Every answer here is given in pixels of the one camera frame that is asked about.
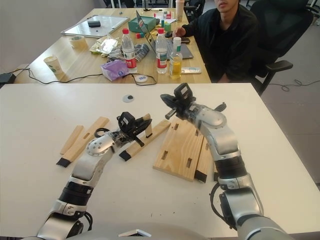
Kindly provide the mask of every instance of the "bottle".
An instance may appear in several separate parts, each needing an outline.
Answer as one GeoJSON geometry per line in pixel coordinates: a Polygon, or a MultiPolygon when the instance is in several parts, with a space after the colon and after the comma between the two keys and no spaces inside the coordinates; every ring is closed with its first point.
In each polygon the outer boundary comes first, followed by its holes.
{"type": "Polygon", "coordinates": [[[137,63],[135,58],[135,46],[132,42],[131,37],[129,36],[129,29],[122,29],[122,51],[124,55],[124,59],[126,62],[126,66],[128,67],[128,71],[131,74],[135,74],[137,72],[137,63]]]}
{"type": "Polygon", "coordinates": [[[155,42],[156,51],[156,71],[158,74],[167,72],[167,40],[165,38],[164,29],[158,29],[158,37],[155,42]]]}
{"type": "Polygon", "coordinates": [[[173,38],[173,48],[170,54],[170,66],[169,72],[172,79],[178,79],[181,77],[181,67],[182,67],[182,54],[180,52],[181,48],[181,37],[173,38]]]}

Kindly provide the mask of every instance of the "black shirt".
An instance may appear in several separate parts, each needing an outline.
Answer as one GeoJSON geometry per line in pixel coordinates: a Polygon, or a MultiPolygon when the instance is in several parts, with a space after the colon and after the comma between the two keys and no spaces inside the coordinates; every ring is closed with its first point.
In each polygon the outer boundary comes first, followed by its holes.
{"type": "Polygon", "coordinates": [[[258,44],[258,20],[241,5],[226,31],[220,28],[220,20],[220,12],[211,9],[183,25],[184,37],[194,36],[212,82],[224,73],[238,82],[245,78],[258,44]]]}

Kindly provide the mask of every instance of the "man's hand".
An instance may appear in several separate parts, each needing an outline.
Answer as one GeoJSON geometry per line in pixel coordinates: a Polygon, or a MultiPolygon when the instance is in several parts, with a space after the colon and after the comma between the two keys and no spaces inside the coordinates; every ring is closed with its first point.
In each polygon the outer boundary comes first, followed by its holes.
{"type": "Polygon", "coordinates": [[[223,76],[220,78],[220,80],[217,82],[218,84],[226,84],[230,83],[229,78],[227,77],[227,74],[223,74],[223,76]]]}
{"type": "Polygon", "coordinates": [[[182,26],[179,26],[173,31],[173,37],[183,37],[186,33],[186,30],[182,26]]]}

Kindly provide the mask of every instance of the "chair armrest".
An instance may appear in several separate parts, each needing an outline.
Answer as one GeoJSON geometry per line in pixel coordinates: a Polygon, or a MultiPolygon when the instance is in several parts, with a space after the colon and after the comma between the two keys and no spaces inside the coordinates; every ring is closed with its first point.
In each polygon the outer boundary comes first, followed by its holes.
{"type": "Polygon", "coordinates": [[[315,12],[315,13],[317,13],[317,14],[319,13],[319,11],[316,10],[315,8],[313,8],[313,7],[306,6],[305,8],[308,9],[308,10],[310,10],[311,12],[315,12]]]}
{"type": "Polygon", "coordinates": [[[197,7],[196,6],[184,6],[183,7],[183,10],[185,11],[193,11],[193,10],[196,10],[197,7]]]}
{"type": "Polygon", "coordinates": [[[281,72],[284,70],[292,69],[293,64],[291,62],[288,62],[286,60],[277,61],[275,63],[267,64],[265,65],[265,68],[272,73],[281,72]]]}

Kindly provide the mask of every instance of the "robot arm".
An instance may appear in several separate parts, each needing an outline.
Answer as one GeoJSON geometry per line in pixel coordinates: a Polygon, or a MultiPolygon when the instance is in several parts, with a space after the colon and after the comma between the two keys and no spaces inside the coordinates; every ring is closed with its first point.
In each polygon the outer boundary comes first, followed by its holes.
{"type": "Polygon", "coordinates": [[[118,149],[133,140],[143,146],[137,135],[149,129],[150,115],[135,119],[130,113],[123,112],[117,119],[119,130],[105,129],[104,135],[89,142],[36,239],[64,240],[80,234],[84,225],[79,218],[88,215],[90,219],[91,215],[86,212],[87,203],[106,163],[118,149]]]}
{"type": "Polygon", "coordinates": [[[207,139],[218,172],[218,183],[224,221],[237,230],[243,240],[292,239],[264,210],[252,178],[247,173],[238,141],[228,127],[226,117],[219,111],[195,103],[196,98],[187,83],[174,90],[174,96],[162,94],[161,99],[172,108],[165,116],[174,114],[192,123],[207,139]]]}

